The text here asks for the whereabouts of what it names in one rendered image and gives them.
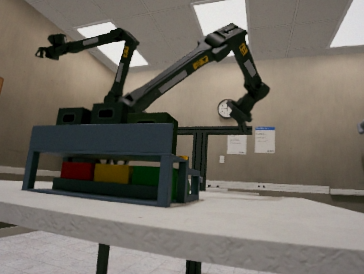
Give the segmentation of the yellow open bin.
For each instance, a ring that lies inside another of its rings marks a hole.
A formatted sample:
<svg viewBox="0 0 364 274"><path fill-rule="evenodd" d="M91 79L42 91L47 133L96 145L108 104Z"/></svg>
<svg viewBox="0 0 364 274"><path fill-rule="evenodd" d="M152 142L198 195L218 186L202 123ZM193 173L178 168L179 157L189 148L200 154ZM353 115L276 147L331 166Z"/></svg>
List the yellow open bin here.
<svg viewBox="0 0 364 274"><path fill-rule="evenodd" d="M133 166L115 164L96 164L94 181L131 184Z"/></svg>

